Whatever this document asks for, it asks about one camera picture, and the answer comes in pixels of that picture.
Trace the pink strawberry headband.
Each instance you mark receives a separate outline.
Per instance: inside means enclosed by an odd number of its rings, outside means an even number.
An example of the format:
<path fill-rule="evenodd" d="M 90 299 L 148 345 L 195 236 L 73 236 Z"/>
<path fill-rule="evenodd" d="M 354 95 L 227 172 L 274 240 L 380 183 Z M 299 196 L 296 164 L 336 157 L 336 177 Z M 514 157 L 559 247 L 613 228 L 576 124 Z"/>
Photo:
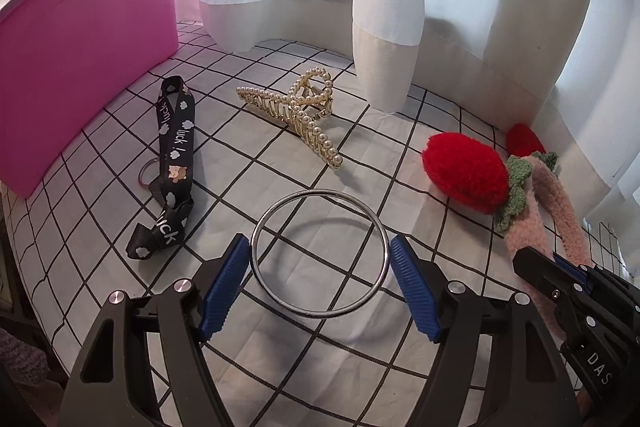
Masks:
<path fill-rule="evenodd" d="M 431 136 L 422 152 L 428 179 L 458 204 L 494 218 L 503 237 L 503 264 L 513 267 L 515 254 L 533 247 L 548 259 L 544 219 L 559 233 L 564 258 L 590 267 L 592 260 L 582 225 L 555 173 L 558 155 L 544 148 L 538 136 L 517 124 L 506 135 L 508 158 L 491 146 L 460 132 Z"/>

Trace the pearl gold hair claw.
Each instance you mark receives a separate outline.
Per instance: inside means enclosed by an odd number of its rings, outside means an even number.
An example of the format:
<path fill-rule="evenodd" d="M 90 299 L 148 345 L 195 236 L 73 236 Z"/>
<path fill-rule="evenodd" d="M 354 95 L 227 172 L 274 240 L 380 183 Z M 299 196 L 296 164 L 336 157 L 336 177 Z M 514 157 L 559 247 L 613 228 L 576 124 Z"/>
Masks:
<path fill-rule="evenodd" d="M 290 127 L 332 169 L 343 164 L 337 147 L 320 126 L 332 114 L 333 79 L 322 67 L 306 70 L 286 93 L 239 87 L 238 97 Z"/>

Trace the black grid white tablecloth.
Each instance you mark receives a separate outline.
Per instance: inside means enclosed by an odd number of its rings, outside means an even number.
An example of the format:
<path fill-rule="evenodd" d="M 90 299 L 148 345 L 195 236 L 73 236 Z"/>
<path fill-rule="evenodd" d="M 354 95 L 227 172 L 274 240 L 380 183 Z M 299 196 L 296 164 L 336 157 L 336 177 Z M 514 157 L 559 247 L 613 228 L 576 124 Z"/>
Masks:
<path fill-rule="evenodd" d="M 454 426 L 472 393 L 482 426 L 634 426 L 628 405 L 594 403 L 555 347 L 528 291 L 489 296 L 501 236 L 478 224 L 476 265 L 450 258 L 469 217 L 410 182 L 430 129 L 414 89 L 393 136 L 341 117 L 341 170 L 269 157 L 292 129 L 257 117 L 235 72 L 202 64 L 204 32 L 113 98 L 27 198 L 11 192 L 11 241 L 40 265 L 40 322 L 73 366 L 63 426 Z M 259 143 L 240 134 L 257 121 Z M 220 332 L 202 302 L 236 233 L 250 264 Z M 442 332 L 416 329 L 390 241 L 405 236 L 437 301 Z"/>

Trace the white curtain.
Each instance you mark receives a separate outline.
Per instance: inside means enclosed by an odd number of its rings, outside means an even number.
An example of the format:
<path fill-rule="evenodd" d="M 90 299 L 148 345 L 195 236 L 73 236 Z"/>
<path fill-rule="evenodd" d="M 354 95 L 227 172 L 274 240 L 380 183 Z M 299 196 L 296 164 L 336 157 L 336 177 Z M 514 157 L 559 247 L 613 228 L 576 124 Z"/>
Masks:
<path fill-rule="evenodd" d="M 352 58 L 368 103 L 420 84 L 559 157 L 576 215 L 639 222 L 639 0 L 175 0 L 234 53 L 293 40 Z"/>

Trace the pink plastic tub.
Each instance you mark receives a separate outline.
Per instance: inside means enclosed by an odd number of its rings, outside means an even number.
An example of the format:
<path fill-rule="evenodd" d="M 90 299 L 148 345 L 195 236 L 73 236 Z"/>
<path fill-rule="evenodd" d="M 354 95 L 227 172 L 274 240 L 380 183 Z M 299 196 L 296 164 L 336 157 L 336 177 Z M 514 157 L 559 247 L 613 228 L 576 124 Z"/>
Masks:
<path fill-rule="evenodd" d="M 178 49 L 175 0 L 11 0 L 1 11 L 1 180 L 32 195 L 116 95 Z"/>

